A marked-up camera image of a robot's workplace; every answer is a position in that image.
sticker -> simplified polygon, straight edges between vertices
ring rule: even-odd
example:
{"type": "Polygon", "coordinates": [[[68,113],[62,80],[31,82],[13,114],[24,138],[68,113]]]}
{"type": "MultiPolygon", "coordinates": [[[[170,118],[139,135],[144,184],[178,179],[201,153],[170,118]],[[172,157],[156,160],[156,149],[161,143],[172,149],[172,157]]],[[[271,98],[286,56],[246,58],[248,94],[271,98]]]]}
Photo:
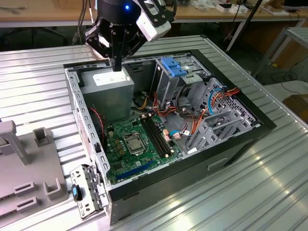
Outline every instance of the sticker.
{"type": "Polygon", "coordinates": [[[191,153],[194,153],[194,152],[196,152],[197,151],[197,148],[193,148],[193,149],[190,149],[187,153],[188,154],[191,154],[191,153]]]}
{"type": "Polygon", "coordinates": [[[130,81],[130,79],[126,77],[123,71],[95,74],[93,75],[93,79],[97,86],[111,84],[111,83],[118,83],[123,81],[130,81]]]}

cpu socket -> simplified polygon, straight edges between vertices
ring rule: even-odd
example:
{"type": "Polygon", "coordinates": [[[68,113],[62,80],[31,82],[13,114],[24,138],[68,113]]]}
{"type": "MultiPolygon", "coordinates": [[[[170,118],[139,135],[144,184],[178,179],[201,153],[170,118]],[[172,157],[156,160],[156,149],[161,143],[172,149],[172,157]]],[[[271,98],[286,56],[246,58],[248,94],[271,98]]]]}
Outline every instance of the cpu socket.
{"type": "Polygon", "coordinates": [[[144,142],[139,133],[125,137],[124,142],[128,147],[128,151],[131,155],[141,155],[146,150],[144,142]]]}

expansion slot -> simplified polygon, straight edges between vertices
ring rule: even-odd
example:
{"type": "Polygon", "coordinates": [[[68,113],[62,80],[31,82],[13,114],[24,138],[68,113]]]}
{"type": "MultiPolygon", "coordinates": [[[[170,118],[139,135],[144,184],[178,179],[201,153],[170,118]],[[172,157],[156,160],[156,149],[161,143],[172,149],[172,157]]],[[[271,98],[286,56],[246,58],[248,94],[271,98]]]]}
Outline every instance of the expansion slot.
{"type": "Polygon", "coordinates": [[[153,161],[151,161],[151,162],[149,162],[149,163],[147,163],[147,164],[145,164],[143,166],[134,168],[134,169],[132,169],[132,170],[130,170],[128,172],[122,173],[122,174],[116,176],[116,179],[120,180],[120,179],[123,179],[123,178],[126,178],[126,177],[130,177],[130,176],[132,176],[132,175],[134,175],[134,174],[136,174],[138,172],[144,171],[144,170],[148,169],[152,163],[153,163],[153,161]]]}
{"type": "Polygon", "coordinates": [[[159,133],[155,123],[151,120],[151,118],[141,119],[141,124],[145,129],[147,135],[152,141],[154,147],[156,148],[160,158],[166,157],[166,155],[170,155],[171,151],[168,145],[166,144],[164,138],[159,133]]]}

wooden desk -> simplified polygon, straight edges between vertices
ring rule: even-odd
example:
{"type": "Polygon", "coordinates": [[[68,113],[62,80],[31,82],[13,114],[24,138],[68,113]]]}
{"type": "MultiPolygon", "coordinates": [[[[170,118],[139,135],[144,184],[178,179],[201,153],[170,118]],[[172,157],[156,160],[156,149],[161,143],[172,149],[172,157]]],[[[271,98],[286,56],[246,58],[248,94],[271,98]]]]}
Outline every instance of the wooden desk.
{"type": "MultiPolygon", "coordinates": [[[[62,10],[53,3],[53,0],[9,0],[0,3],[0,6],[18,7],[26,6],[25,10],[20,10],[16,15],[7,11],[0,10],[0,27],[27,27],[27,26],[46,26],[54,23],[54,26],[75,26],[80,14],[80,10],[62,10]]],[[[235,21],[243,22],[247,14],[238,14],[235,21]]],[[[193,6],[178,7],[175,23],[189,22],[229,22],[233,21],[234,14],[222,13],[216,9],[200,11],[193,6]]],[[[308,12],[301,11],[299,18],[308,18],[308,12]]],[[[290,21],[297,20],[298,15],[291,13],[290,16],[274,16],[264,10],[258,11],[253,21],[290,21]]],[[[90,14],[86,11],[85,25],[90,25],[90,14]]]]}

aluminum table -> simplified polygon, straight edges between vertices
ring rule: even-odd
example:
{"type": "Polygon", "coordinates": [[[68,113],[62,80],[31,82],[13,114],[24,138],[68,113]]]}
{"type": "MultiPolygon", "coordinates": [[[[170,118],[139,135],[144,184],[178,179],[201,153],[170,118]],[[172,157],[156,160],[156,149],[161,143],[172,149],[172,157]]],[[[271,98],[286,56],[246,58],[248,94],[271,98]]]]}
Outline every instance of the aluminum table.
{"type": "Polygon", "coordinates": [[[253,73],[253,76],[256,77],[257,74],[260,73],[260,71],[264,68],[264,65],[267,63],[268,59],[274,54],[275,51],[276,53],[281,53],[285,48],[284,46],[285,42],[289,42],[292,39],[308,49],[308,28],[287,27],[283,29],[281,33],[278,35],[278,37],[275,39],[273,44],[270,46],[266,54],[263,56],[262,60],[259,63],[258,68],[253,73]]]}
{"type": "MultiPolygon", "coordinates": [[[[136,55],[189,49],[199,49],[277,128],[238,162],[113,227],[104,213],[81,221],[70,193],[3,230],[308,230],[307,125],[208,39],[163,38],[136,55]]],[[[86,158],[62,65],[91,60],[87,46],[0,53],[0,117],[13,119],[18,135],[42,126],[53,131],[68,188],[70,170],[86,158]]]]}

